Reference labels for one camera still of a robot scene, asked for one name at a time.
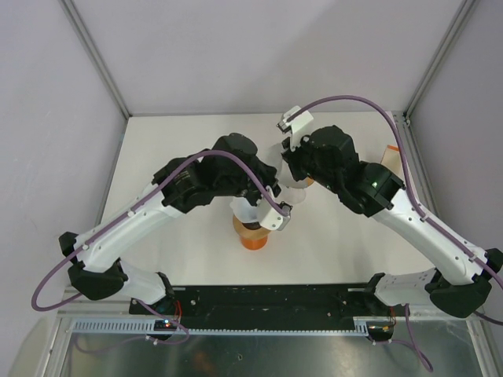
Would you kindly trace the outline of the single white paper filter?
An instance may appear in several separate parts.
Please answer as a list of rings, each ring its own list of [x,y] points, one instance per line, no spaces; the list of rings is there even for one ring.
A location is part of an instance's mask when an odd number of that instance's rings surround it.
[[[244,224],[256,223],[258,219],[258,207],[252,206],[244,197],[233,197],[230,207],[233,215]]]

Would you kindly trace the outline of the orange glass carafe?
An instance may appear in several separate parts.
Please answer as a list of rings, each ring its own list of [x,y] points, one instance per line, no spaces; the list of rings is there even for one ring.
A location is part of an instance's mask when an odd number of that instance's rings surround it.
[[[257,251],[263,248],[268,241],[268,236],[264,236],[259,239],[249,239],[246,237],[241,236],[240,237],[240,242],[245,247],[246,249],[250,251]]]

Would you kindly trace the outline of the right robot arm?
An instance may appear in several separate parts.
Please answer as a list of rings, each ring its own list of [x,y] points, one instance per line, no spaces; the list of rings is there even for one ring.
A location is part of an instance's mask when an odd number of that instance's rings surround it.
[[[434,305],[457,318],[476,314],[492,285],[478,260],[495,271],[502,267],[498,249],[484,250],[463,240],[407,191],[404,181],[380,163],[361,161],[352,138],[337,126],[312,133],[280,126],[286,138],[281,153],[292,178],[310,178],[336,194],[355,214],[371,218],[415,247],[433,268],[421,273],[377,273],[362,296],[364,309],[380,315],[390,306]]]

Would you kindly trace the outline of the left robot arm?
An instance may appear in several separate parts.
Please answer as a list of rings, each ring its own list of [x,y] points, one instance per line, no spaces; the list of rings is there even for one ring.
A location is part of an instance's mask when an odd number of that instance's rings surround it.
[[[172,159],[110,220],[79,235],[64,233],[59,242],[64,255],[72,258],[71,285],[89,300],[128,295],[155,313],[168,312],[174,291],[166,275],[127,264],[123,253],[161,225],[216,197],[242,198],[252,206],[271,201],[281,191],[277,169],[257,153],[256,145],[242,134],[222,136],[210,149]]]

